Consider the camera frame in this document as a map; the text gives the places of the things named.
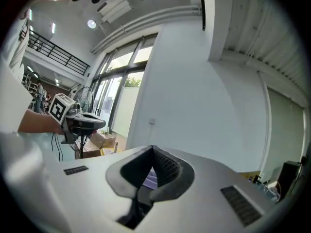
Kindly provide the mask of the person's left forearm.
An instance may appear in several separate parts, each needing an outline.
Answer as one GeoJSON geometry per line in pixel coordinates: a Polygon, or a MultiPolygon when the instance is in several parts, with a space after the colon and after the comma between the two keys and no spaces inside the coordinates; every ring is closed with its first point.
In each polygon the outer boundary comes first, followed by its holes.
{"type": "Polygon", "coordinates": [[[23,116],[18,132],[64,134],[60,124],[50,115],[36,113],[29,109],[23,116]]]}

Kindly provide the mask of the black standing fan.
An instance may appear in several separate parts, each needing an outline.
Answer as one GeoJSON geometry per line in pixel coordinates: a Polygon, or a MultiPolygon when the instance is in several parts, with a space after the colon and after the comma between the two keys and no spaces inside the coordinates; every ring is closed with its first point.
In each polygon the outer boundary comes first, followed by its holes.
{"type": "MultiPolygon", "coordinates": [[[[83,86],[74,96],[74,100],[81,105],[83,112],[91,113],[94,107],[94,95],[93,91],[89,86],[83,86]]],[[[83,134],[78,141],[79,147],[79,159],[83,159],[83,148],[87,141],[87,136],[83,134]]]]}

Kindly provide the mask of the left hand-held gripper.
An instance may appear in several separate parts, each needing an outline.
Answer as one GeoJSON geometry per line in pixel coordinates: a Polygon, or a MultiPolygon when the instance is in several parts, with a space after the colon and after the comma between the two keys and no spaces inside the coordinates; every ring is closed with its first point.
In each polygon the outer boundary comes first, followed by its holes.
{"type": "Polygon", "coordinates": [[[56,94],[49,108],[49,115],[57,121],[64,132],[62,144],[74,144],[78,137],[92,136],[95,130],[103,128],[106,122],[99,116],[83,112],[79,103],[67,95],[56,94]]]}

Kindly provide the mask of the purple hoodie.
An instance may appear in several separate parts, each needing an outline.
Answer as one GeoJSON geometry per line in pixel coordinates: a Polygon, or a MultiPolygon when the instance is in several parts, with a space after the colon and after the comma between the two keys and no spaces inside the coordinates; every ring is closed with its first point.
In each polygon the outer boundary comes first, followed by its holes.
{"type": "Polygon", "coordinates": [[[157,176],[156,172],[153,168],[151,168],[150,172],[148,173],[145,181],[143,182],[143,186],[151,189],[151,190],[156,190],[158,185],[157,185],[157,176]]]}

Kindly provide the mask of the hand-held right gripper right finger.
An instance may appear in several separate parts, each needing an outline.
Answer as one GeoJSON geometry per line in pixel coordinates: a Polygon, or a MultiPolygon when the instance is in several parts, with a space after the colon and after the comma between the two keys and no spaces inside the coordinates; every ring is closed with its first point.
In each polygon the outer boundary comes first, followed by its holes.
{"type": "Polygon", "coordinates": [[[274,209],[264,193],[226,165],[180,150],[162,150],[192,166],[194,181],[179,198],[154,203],[135,233],[243,233],[246,227],[221,192],[231,186],[261,217],[274,209]]]}

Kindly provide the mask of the large black-framed window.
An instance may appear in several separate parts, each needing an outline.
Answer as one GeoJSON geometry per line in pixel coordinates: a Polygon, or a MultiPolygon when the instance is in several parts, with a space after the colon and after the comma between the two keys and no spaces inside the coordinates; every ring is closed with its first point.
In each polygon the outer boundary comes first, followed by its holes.
{"type": "Polygon", "coordinates": [[[128,137],[144,71],[157,34],[142,36],[108,51],[91,83],[93,113],[106,122],[103,131],[128,137]]]}

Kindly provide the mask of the person's white shirt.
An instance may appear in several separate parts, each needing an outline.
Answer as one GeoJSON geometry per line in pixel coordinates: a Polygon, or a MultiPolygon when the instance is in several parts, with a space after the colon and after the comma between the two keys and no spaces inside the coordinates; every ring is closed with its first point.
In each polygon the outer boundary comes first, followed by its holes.
{"type": "Polygon", "coordinates": [[[15,17],[0,47],[0,178],[23,214],[43,233],[71,233],[47,167],[47,153],[20,136],[30,94],[16,76],[27,45],[28,6],[15,17]]]}

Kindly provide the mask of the group of ceiling tube lights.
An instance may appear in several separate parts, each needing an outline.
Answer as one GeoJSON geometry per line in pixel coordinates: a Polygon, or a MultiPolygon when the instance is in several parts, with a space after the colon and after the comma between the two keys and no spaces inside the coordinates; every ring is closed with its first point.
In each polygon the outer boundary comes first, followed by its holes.
{"type": "Polygon", "coordinates": [[[59,83],[57,83],[55,80],[48,79],[46,77],[40,76],[37,72],[34,72],[33,69],[30,66],[26,66],[25,73],[30,74],[31,76],[34,76],[36,79],[46,82],[52,85],[60,86],[59,83]]]}

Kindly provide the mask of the yellow plastic container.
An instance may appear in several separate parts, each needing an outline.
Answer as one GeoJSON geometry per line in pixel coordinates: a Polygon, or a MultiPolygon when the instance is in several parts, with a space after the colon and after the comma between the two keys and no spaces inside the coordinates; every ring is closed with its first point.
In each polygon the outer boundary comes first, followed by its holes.
{"type": "Polygon", "coordinates": [[[123,152],[123,150],[121,150],[121,149],[115,150],[114,148],[102,148],[102,149],[100,149],[101,156],[106,156],[106,155],[119,153],[119,152],[123,152]]]}

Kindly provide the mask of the grey roller shutter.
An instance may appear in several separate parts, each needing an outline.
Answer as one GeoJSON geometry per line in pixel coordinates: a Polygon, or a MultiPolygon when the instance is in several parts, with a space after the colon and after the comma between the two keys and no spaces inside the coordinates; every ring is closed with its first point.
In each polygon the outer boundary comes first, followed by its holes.
{"type": "Polygon", "coordinates": [[[262,171],[264,179],[277,179],[283,163],[299,162],[303,147],[303,109],[289,98],[269,89],[272,113],[271,142],[262,171]]]}

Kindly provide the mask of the black monitor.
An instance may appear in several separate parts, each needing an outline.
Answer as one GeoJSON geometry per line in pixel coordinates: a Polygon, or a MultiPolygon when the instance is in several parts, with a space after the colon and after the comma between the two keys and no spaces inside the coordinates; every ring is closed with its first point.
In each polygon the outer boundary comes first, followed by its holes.
{"type": "Polygon", "coordinates": [[[286,198],[290,189],[293,187],[296,178],[298,177],[300,169],[304,166],[306,161],[306,156],[302,156],[299,162],[284,162],[276,185],[276,188],[280,194],[279,201],[282,201],[284,198],[286,198]]]}

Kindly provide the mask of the white ceiling pipe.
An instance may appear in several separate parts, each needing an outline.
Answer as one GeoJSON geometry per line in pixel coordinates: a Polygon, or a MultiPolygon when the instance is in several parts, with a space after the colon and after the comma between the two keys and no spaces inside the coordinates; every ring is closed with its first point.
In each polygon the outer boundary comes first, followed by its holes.
{"type": "Polygon", "coordinates": [[[197,5],[184,5],[172,8],[166,8],[155,12],[148,13],[137,19],[134,19],[124,25],[119,26],[115,31],[106,36],[90,52],[97,54],[100,51],[110,47],[121,39],[134,33],[157,26],[166,22],[177,21],[182,18],[201,17],[202,8],[197,5]]]}

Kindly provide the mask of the cardboard box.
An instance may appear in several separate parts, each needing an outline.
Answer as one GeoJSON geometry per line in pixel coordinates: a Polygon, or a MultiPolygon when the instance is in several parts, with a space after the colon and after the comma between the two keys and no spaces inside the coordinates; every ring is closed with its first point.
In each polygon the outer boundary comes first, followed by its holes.
{"type": "MultiPolygon", "coordinates": [[[[76,140],[74,144],[75,159],[80,159],[80,141],[76,140]]],[[[82,151],[83,158],[93,158],[101,156],[100,149],[94,145],[89,139],[84,144],[82,151]]]]}
{"type": "Polygon", "coordinates": [[[114,148],[116,138],[115,138],[115,136],[108,134],[108,133],[96,132],[90,138],[90,141],[99,149],[114,148]]]}

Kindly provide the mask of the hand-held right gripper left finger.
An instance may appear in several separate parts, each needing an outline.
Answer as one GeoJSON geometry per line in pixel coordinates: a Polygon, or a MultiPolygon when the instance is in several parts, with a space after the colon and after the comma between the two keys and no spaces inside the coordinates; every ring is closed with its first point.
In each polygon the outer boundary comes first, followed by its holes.
{"type": "Polygon", "coordinates": [[[58,162],[47,153],[52,184],[74,233],[154,233],[154,211],[141,215],[138,190],[151,169],[152,147],[58,162]]]}

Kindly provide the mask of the black ceiling track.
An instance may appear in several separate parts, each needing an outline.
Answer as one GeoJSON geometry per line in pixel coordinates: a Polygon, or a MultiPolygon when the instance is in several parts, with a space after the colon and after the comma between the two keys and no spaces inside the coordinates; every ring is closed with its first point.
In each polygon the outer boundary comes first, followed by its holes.
{"type": "Polygon", "coordinates": [[[201,0],[201,14],[202,14],[202,30],[206,30],[206,10],[205,10],[205,0],[201,0]]]}

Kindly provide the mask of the white ceiling air conditioner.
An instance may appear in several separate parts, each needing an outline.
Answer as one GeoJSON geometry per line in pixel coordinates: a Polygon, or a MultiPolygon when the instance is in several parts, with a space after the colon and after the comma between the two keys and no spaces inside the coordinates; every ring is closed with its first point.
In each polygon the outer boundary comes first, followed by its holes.
{"type": "Polygon", "coordinates": [[[100,5],[97,12],[101,14],[102,22],[112,23],[131,10],[132,7],[128,0],[106,0],[100,5]]]}

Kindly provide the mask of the black balcony railing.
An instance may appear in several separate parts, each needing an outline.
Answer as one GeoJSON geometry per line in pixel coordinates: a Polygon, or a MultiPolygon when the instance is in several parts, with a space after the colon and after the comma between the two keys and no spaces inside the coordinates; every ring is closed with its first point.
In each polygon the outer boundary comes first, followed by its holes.
{"type": "Polygon", "coordinates": [[[29,29],[28,47],[84,76],[90,65],[29,29]]]}

